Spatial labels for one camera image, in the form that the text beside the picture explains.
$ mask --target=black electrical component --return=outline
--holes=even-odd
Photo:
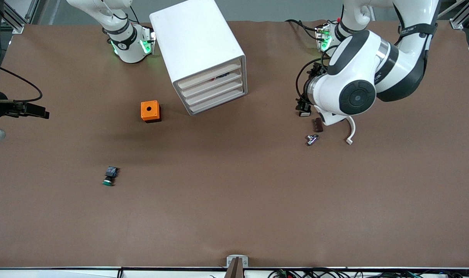
[[[114,186],[114,184],[113,184],[114,183],[114,178],[116,178],[116,176],[118,176],[118,172],[119,172],[119,168],[109,166],[107,168],[106,173],[105,173],[106,178],[104,179],[102,184],[106,185],[106,186]]]
[[[38,117],[49,118],[49,112],[45,107],[25,102],[23,100],[8,100],[4,93],[0,92],[0,117],[10,116],[14,118],[19,117]]]
[[[308,101],[302,100],[301,98],[296,99],[296,101],[298,102],[298,105],[296,105],[295,109],[299,111],[298,115],[300,117],[308,117],[312,115],[312,105]]]

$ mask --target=black cable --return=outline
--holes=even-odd
[[[139,18],[137,17],[137,14],[136,14],[135,11],[133,10],[133,7],[130,6],[130,9],[132,9],[132,13],[133,13],[135,19],[137,20],[137,23],[139,23]]]
[[[7,73],[11,74],[14,77],[18,77],[19,79],[22,79],[23,81],[28,83],[30,86],[34,87],[39,92],[39,96],[36,97],[36,98],[32,98],[31,100],[15,100],[15,102],[35,102],[35,101],[40,100],[42,98],[42,91],[37,86],[35,86],[32,82],[26,80],[25,78],[19,76],[16,73],[13,73],[13,72],[7,70],[7,69],[3,69],[3,68],[0,67],[0,70],[2,70],[4,72],[7,72]]]
[[[321,65],[326,69],[326,71],[327,71],[328,68],[324,65],[324,56],[326,56],[327,51],[329,51],[329,49],[334,49],[334,48],[336,48],[336,47],[338,47],[338,45],[331,46],[331,47],[329,47],[328,49],[326,49],[326,51],[324,51],[324,53],[322,53],[322,56],[321,56]]]
[[[324,269],[324,270],[317,270],[317,271],[322,271],[322,272],[323,272],[323,274],[322,274],[322,275],[320,275],[320,276],[323,276],[324,274],[329,274],[329,275],[331,275],[331,276],[332,276],[332,278],[336,278],[336,276],[334,276],[334,274],[332,274],[332,273],[331,273],[331,272],[330,272],[328,269]]]
[[[293,276],[295,276],[295,278],[302,278],[302,276],[300,276],[300,274],[296,273],[296,271],[288,271],[290,274],[292,274]]]
[[[313,271],[310,271],[308,273],[308,275],[311,277],[311,278],[317,278],[315,275],[314,275],[314,272]]]
[[[311,102],[305,100],[305,99],[302,97],[302,95],[301,95],[301,93],[300,93],[300,89],[298,88],[298,80],[300,79],[301,73],[305,70],[306,67],[308,67],[310,64],[315,63],[315,62],[317,62],[317,61],[319,61],[319,60],[321,60],[321,62],[322,62],[322,61],[323,61],[322,57],[316,58],[316,59],[314,59],[314,60],[312,60],[312,61],[306,63],[306,64],[303,66],[303,68],[301,68],[301,70],[300,70],[300,72],[298,73],[298,75],[296,76],[296,82],[295,82],[295,85],[296,85],[296,93],[298,94],[298,96],[299,96],[304,102],[306,102],[306,103],[308,103],[308,104],[311,104],[311,105],[312,105]]]
[[[123,268],[118,270],[118,275],[116,276],[116,278],[122,278],[122,277],[123,277]]]
[[[277,271],[275,270],[275,271],[272,271],[271,273],[269,273],[269,275],[267,276],[267,278],[270,278],[270,277],[272,276],[272,274],[274,274],[274,273],[277,273]]]
[[[294,20],[294,19],[288,19],[288,20],[286,20],[285,22],[294,22],[294,23],[298,24],[300,27],[302,27],[303,30],[305,30],[305,33],[307,33],[307,35],[310,36],[312,39],[315,39],[316,41],[319,41],[319,42],[323,42],[323,41],[324,41],[324,39],[320,39],[320,38],[314,37],[312,34],[310,34],[310,33],[308,32],[308,30],[312,30],[312,31],[315,32],[315,29],[303,25],[303,22],[301,22],[301,20],[300,20],[300,21],[296,21],[296,20]]]
[[[121,19],[121,20],[127,20],[127,19],[128,19],[128,20],[131,21],[131,22],[139,23],[138,19],[137,19],[137,21],[131,20],[131,19],[128,17],[128,14],[127,14],[127,13],[125,13],[125,14],[126,14],[126,17],[125,17],[125,18],[121,18],[121,17],[118,17],[114,12],[112,12],[111,9],[109,9],[109,11],[110,11],[117,19]]]
[[[337,273],[339,275],[339,277],[343,277],[343,278],[351,278],[347,273],[343,272],[343,271],[340,271],[340,270],[334,270],[335,273]]]
[[[147,29],[149,29],[151,32],[154,32],[154,28],[153,28],[153,27],[143,26],[143,28],[147,28]]]

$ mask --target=wire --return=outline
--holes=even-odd
[[[342,278],[351,278],[348,274],[346,274],[345,272],[342,272],[340,270],[334,270],[335,273],[337,273],[339,275],[339,277],[342,277]]]
[[[118,16],[111,10],[111,8],[106,4],[106,2],[104,2],[104,0],[100,0],[100,1],[104,4],[104,6],[106,6],[106,8],[111,12],[111,14],[113,14],[117,19],[121,19],[121,20],[127,20],[127,19],[128,19],[128,20],[131,21],[131,22],[139,23],[139,22],[138,22],[138,19],[137,19],[137,21],[134,21],[134,20],[130,19],[130,18],[128,17],[128,14],[127,14],[127,13],[125,13],[125,14],[126,14],[126,17],[125,17],[125,18],[118,17]]]
[[[310,36],[312,39],[315,39],[316,41],[319,41],[319,42],[323,42],[323,41],[324,41],[324,39],[320,39],[320,38],[314,37],[312,34],[310,34],[310,33],[308,32],[308,30],[311,30],[311,31],[314,31],[314,32],[315,32],[315,28],[310,28],[310,27],[308,27],[308,26],[303,25],[303,22],[301,22],[301,20],[300,20],[300,21],[296,21],[296,20],[294,20],[294,19],[288,19],[288,20],[286,20],[285,22],[294,22],[294,23],[298,24],[300,27],[302,27],[303,30],[305,30],[305,32],[307,33],[307,35]]]
[[[277,273],[277,271],[275,270],[275,271],[272,271],[271,273],[269,273],[269,275],[267,276],[267,278],[270,278],[270,277],[272,276],[272,274],[274,274],[274,273]]]
[[[42,91],[37,86],[35,86],[32,82],[26,80],[25,78],[19,76],[16,73],[13,73],[13,72],[7,70],[7,69],[3,69],[3,68],[0,67],[0,70],[2,70],[4,72],[7,72],[7,73],[11,74],[14,77],[18,77],[19,79],[22,79],[23,81],[28,83],[30,86],[34,87],[39,92],[39,96],[36,97],[36,98],[32,98],[31,100],[15,100],[15,102],[35,102],[35,101],[40,100],[42,98]]]
[[[137,23],[139,23],[139,18],[137,17],[137,14],[133,10],[133,7],[130,6],[130,9],[132,9],[133,15],[134,15],[135,19],[137,20]]]
[[[298,73],[298,75],[296,76],[296,82],[295,82],[295,86],[296,86],[296,93],[298,94],[298,96],[304,101],[304,102],[307,102],[309,104],[312,104],[311,102],[309,102],[308,100],[304,99],[300,93],[300,89],[298,88],[298,80],[300,79],[300,75],[301,73],[305,70],[306,67],[308,67],[310,64],[312,63],[315,63],[317,61],[321,60],[321,58],[316,58],[316,59],[313,59],[312,61],[306,63],[300,70],[300,72]]]
[[[300,274],[296,273],[296,271],[288,271],[290,274],[292,274],[295,278],[302,278]]]
[[[335,45],[335,46],[329,47],[328,49],[326,49],[326,51],[324,51],[324,53],[322,53],[322,56],[321,56],[321,65],[326,69],[326,71],[328,70],[328,67],[326,67],[326,66],[324,65],[324,56],[327,55],[327,51],[329,51],[329,49],[334,49],[334,48],[336,48],[336,47],[338,47],[338,44]]]

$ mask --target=green led light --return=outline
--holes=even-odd
[[[112,45],[112,48],[114,49],[114,53],[115,53],[116,55],[119,55],[119,54],[118,54],[118,50],[116,50],[116,46],[114,45],[114,42],[111,41],[111,45]]]
[[[147,42],[147,41],[143,41],[143,40],[140,40],[140,44],[143,48],[143,52],[145,52],[145,54],[149,54],[150,53],[150,44]]]

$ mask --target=brown paper mat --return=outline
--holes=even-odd
[[[0,267],[469,267],[469,53],[440,22],[427,74],[311,147],[294,79],[316,55],[289,23],[231,22],[249,95],[188,116],[158,51],[125,64],[100,26],[26,26],[3,67],[50,120],[0,119]],[[390,41],[395,22],[370,28]],[[0,73],[0,90],[32,88]],[[163,121],[145,124],[140,102]],[[121,168],[116,187],[100,183]]]

